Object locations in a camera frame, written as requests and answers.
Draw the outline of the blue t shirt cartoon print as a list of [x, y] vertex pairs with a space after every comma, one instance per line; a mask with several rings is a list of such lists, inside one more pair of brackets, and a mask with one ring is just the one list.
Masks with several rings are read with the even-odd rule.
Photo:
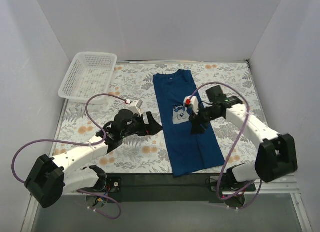
[[192, 134], [192, 109], [183, 105], [196, 89], [190, 70], [155, 74], [153, 84], [165, 143], [174, 176], [222, 166], [225, 162], [211, 126], [204, 134]]

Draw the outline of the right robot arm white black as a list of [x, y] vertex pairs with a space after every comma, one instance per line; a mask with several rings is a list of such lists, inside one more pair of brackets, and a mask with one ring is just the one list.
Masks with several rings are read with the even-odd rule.
[[227, 96], [222, 84], [214, 83], [206, 90], [209, 106], [200, 104], [195, 93], [186, 96], [183, 104], [192, 109], [191, 133], [203, 134], [211, 121], [224, 118], [240, 129], [257, 149], [254, 162], [245, 162], [223, 169], [215, 186], [231, 188], [234, 185], [255, 181], [271, 182], [297, 171], [298, 159], [295, 140], [290, 134], [280, 134], [269, 128], [255, 115], [250, 114], [248, 102], [239, 96]]

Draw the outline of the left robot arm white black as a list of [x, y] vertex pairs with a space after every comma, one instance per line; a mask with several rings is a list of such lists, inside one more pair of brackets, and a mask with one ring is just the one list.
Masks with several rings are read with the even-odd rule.
[[102, 191], [107, 174], [98, 166], [87, 166], [87, 163], [112, 152], [126, 137], [152, 136], [162, 131], [163, 127], [150, 111], [146, 116], [147, 122], [142, 115], [121, 109], [86, 146], [78, 146], [53, 157], [40, 156], [24, 183], [25, 187], [43, 208], [55, 204], [62, 195], [79, 189]]

